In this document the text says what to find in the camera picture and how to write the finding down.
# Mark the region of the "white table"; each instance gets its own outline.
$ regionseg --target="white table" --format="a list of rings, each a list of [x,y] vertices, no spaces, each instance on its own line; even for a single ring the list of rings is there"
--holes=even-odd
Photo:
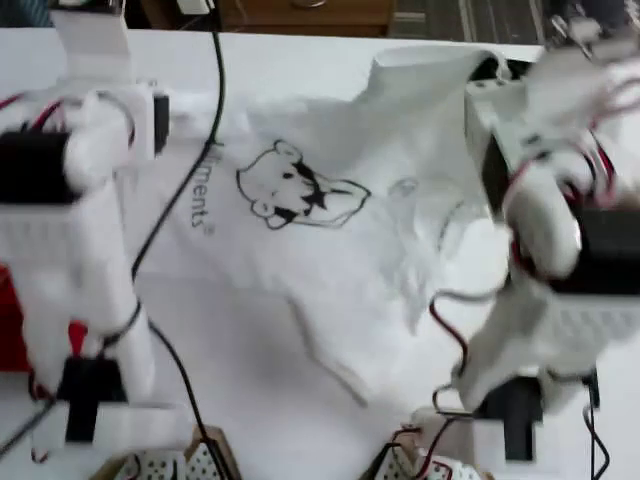
[[[290,95],[351,98],[365,86],[371,59],[378,51],[428,44],[257,35],[223,35],[222,40],[229,97],[270,100]],[[141,76],[176,88],[216,88],[208,35],[133,31],[131,44]],[[63,52],[53,31],[0,30],[0,45],[0,96],[46,87],[64,70]],[[538,52],[536,47],[495,48],[521,59],[532,59]],[[456,262],[458,277],[464,273],[464,281],[454,283],[484,290],[497,281],[503,266],[501,251],[496,249],[480,261],[470,243]],[[427,326],[411,347],[410,361],[382,398],[363,408],[308,359],[288,306],[281,300],[239,296],[203,282],[160,278],[143,277],[140,288],[148,310],[183,356],[205,421],[225,429],[249,480],[357,478],[399,422],[430,402],[431,391],[447,380],[458,355],[448,337]],[[211,295],[218,302],[215,312],[199,306],[199,299]],[[451,309],[449,314],[455,312],[461,329],[470,334],[485,311],[465,307]],[[157,357],[159,368],[166,372],[159,382],[159,395],[186,401],[175,368],[160,347]],[[604,410],[598,428],[613,457],[607,478],[631,478],[636,468],[633,433],[640,426],[634,416],[640,381],[634,380],[634,370],[639,360],[640,343],[635,342],[608,352],[599,365]],[[0,375],[0,437],[31,411],[24,382],[23,376]],[[587,478],[583,403],[584,399],[577,399],[559,418],[549,420],[561,427],[558,454],[566,459],[566,478],[571,480]],[[0,478],[86,478],[101,460],[99,456],[81,461],[58,457],[43,469],[31,464],[28,446],[23,444],[0,465]]]

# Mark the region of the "black wire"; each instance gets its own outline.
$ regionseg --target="black wire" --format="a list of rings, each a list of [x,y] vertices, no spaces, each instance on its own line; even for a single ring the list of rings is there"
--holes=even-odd
[[[189,396],[189,403],[191,403],[193,415],[196,417],[196,423],[198,425],[198,430],[200,430],[200,436],[204,440],[207,450],[209,450],[209,454],[211,455],[211,458],[213,459],[216,465],[216,470],[218,470],[218,472],[223,475],[222,478],[230,480],[232,477],[231,477],[231,472],[229,470],[229,465],[227,465],[227,462],[224,459],[224,455],[220,450],[220,446],[218,445],[218,442],[215,439],[210,438],[209,435],[207,434],[207,429],[204,425],[204,422],[202,421],[202,416],[200,415],[200,408],[198,407],[196,396],[193,393],[191,380],[189,379],[187,370],[184,368],[184,365],[182,363],[182,360],[180,359],[180,356],[178,355],[178,352],[176,352],[176,349],[173,347],[169,339],[164,335],[164,333],[162,333],[162,331],[158,328],[158,326],[155,323],[153,323],[151,319],[149,319],[149,328],[151,329],[151,332],[156,337],[158,337],[160,342],[162,342],[162,344],[165,346],[165,348],[171,355],[173,361],[175,362],[176,366],[178,367],[178,370],[180,371],[180,376],[182,377],[184,386],[187,389],[187,395]]]
[[[219,23],[219,22],[216,22],[216,18],[217,18],[217,14],[214,15],[213,21],[215,23]],[[142,264],[142,261],[144,260],[145,256],[147,255],[147,253],[148,253],[149,249],[151,248],[151,245],[155,241],[158,233],[160,232],[160,230],[164,226],[165,222],[167,221],[167,217],[169,216],[169,214],[173,210],[173,207],[177,203],[178,199],[180,198],[180,196],[182,195],[184,190],[187,188],[187,185],[191,181],[191,178],[195,174],[196,170],[198,170],[200,165],[202,165],[202,162],[204,162],[204,160],[206,159],[207,155],[209,154],[209,151],[211,150],[213,145],[216,143],[216,135],[218,133],[218,127],[220,126],[220,120],[222,119],[222,111],[224,109],[224,99],[225,99],[225,93],[226,93],[226,84],[225,84],[224,59],[222,57],[222,48],[220,46],[220,37],[218,35],[218,32],[216,31],[215,26],[212,29],[211,33],[213,35],[213,44],[214,44],[215,51],[216,51],[216,60],[218,62],[218,73],[219,73],[218,108],[216,110],[216,115],[215,115],[215,118],[213,120],[213,124],[211,125],[211,131],[209,132],[209,137],[204,142],[202,150],[200,151],[200,155],[198,155],[198,158],[193,163],[193,165],[191,166],[191,168],[187,172],[186,176],[183,178],[182,182],[180,183],[180,185],[178,185],[178,188],[174,192],[173,196],[167,202],[167,205],[165,206],[164,210],[162,211],[162,213],[158,217],[158,220],[156,221],[155,225],[151,229],[151,232],[149,233],[149,236],[147,237],[146,241],[142,245],[142,248],[140,249],[136,259],[134,260],[133,266],[131,267],[131,275],[132,275],[132,277],[134,279],[138,275],[138,270],[140,269],[140,265]]]
[[[589,416],[591,418],[591,425],[593,429],[596,428],[596,419],[593,412],[593,392],[589,389]],[[591,480],[596,476],[596,439],[591,435]]]
[[[147,253],[149,252],[151,246],[153,245],[153,242],[158,236],[158,233],[166,223],[167,218],[169,217],[176,203],[182,196],[182,193],[185,191],[193,175],[198,170],[200,165],[202,165],[207,155],[211,151],[211,148],[216,144],[216,137],[218,134],[218,128],[220,126],[220,121],[222,119],[222,112],[224,110],[224,101],[225,101],[225,94],[226,94],[226,76],[225,76],[225,68],[224,68],[224,58],[222,56],[220,36],[218,35],[218,30],[220,29],[220,22],[221,22],[219,10],[213,10],[211,12],[211,20],[212,20],[211,34],[213,36],[213,45],[215,49],[216,62],[218,64],[218,75],[219,75],[218,106],[216,108],[216,114],[213,119],[213,123],[211,125],[209,136],[205,140],[205,143],[202,146],[202,150],[200,151],[200,154],[196,158],[196,161],[193,163],[193,165],[191,166],[191,168],[189,169],[185,177],[182,179],[182,182],[178,185],[178,188],[175,190],[175,192],[173,193],[173,195],[165,205],[162,213],[156,220],[155,225],[151,229],[144,244],[142,245],[142,248],[138,252],[138,255],[136,256],[133,262],[133,266],[131,267],[131,276],[134,282],[136,280],[136,277],[138,276],[140,266],[142,265],[142,262],[144,261]],[[180,371],[180,376],[182,377],[182,381],[187,390],[187,395],[189,397],[189,402],[193,410],[193,415],[196,418],[196,423],[198,425],[198,430],[200,431],[200,436],[202,437],[202,440],[205,442],[207,450],[209,451],[209,454],[211,455],[211,458],[215,463],[216,469],[221,475],[223,475],[222,477],[223,479],[230,480],[232,476],[231,476],[231,471],[229,469],[229,466],[224,458],[224,455],[222,454],[222,451],[220,450],[220,446],[218,442],[215,439],[209,437],[209,435],[207,434],[206,427],[204,425],[204,422],[202,421],[202,416],[200,415],[200,408],[198,407],[198,402],[196,400],[195,394],[193,393],[193,388],[191,386],[191,380],[189,378],[189,374],[187,373],[182,363],[182,360],[178,355],[178,352],[176,351],[174,346],[171,344],[169,339],[162,333],[160,328],[151,320],[151,317],[149,317],[148,322],[149,322],[149,328],[151,329],[151,332],[156,337],[158,337],[160,342],[167,349],[173,361],[175,362],[176,366],[178,367],[178,370]]]
[[[592,448],[593,448],[593,444],[598,445],[598,448],[600,449],[600,451],[602,452],[602,455],[604,456],[604,462],[602,463],[602,466],[595,474],[592,474],[591,476],[591,480],[600,480],[602,476],[606,473],[607,469],[609,468],[609,465],[611,465],[611,455],[609,455],[609,451],[607,450],[607,447],[605,447],[604,443],[602,442],[602,439],[596,432],[595,426],[590,419],[591,415],[593,415],[593,402],[589,402],[589,405],[584,407],[582,411],[582,419],[584,420],[584,424],[587,426],[587,429],[591,434]],[[593,455],[592,461],[595,464],[595,448],[593,450],[592,455]]]
[[[6,457],[16,445],[18,445],[24,437],[26,437],[34,428],[36,428],[51,413],[53,407],[56,406],[58,400],[50,398],[42,410],[35,413],[26,422],[22,424],[0,447],[0,462]]]

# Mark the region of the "t-shirt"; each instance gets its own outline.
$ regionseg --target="t-shirt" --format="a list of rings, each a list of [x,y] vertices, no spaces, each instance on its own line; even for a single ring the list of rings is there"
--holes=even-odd
[[[376,57],[352,101],[227,105],[223,145],[195,171],[142,273],[285,296],[311,353],[371,398],[441,281],[455,212],[483,203],[464,141],[464,87],[490,56],[393,50]],[[157,164],[127,178],[132,252],[202,142],[170,137]]]

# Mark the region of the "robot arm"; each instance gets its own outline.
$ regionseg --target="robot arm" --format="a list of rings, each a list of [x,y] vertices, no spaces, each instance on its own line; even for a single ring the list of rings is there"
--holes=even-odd
[[[192,434],[187,411],[150,403],[151,338],[114,180],[122,167],[153,161],[162,149],[168,98],[128,75],[119,2],[103,2],[106,10],[101,2],[63,3],[52,13],[68,47],[69,77],[0,110],[0,258],[46,392],[39,403],[50,409],[32,444],[37,452],[182,449]],[[96,55],[104,60],[97,70]],[[103,68],[114,65],[123,68]],[[72,331],[81,334],[71,338]]]
[[[614,40],[637,55],[637,32]],[[539,408],[561,409],[601,353],[640,327],[640,211],[616,207],[630,193],[616,164],[630,154],[600,128],[613,111],[602,99],[620,90],[600,60],[574,42],[546,52],[526,78],[468,86],[469,150],[514,238],[509,281],[452,376],[480,417],[531,368]]]

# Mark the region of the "floor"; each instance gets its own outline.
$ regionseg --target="floor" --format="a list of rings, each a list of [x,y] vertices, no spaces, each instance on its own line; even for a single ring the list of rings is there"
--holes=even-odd
[[[390,35],[466,42],[541,44],[541,0],[397,0]]]

